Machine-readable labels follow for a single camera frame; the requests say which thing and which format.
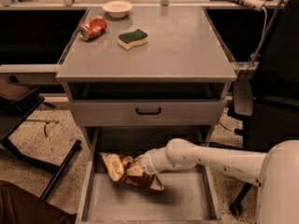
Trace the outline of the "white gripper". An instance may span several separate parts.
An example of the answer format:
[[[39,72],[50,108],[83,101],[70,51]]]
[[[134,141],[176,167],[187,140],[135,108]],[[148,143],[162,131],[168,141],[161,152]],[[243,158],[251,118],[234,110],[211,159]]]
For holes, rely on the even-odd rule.
[[[166,156],[166,149],[155,148],[147,151],[141,156],[140,163],[130,163],[126,169],[129,176],[157,175],[170,168],[170,160]]]

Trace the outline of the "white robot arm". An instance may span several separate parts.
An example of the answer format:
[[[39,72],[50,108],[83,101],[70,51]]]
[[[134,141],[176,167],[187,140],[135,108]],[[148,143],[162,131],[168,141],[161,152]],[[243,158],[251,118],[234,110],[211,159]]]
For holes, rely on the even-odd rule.
[[[299,143],[281,142],[267,152],[197,146],[175,138],[136,158],[127,174],[157,175],[200,164],[258,188],[256,224],[299,223]]]

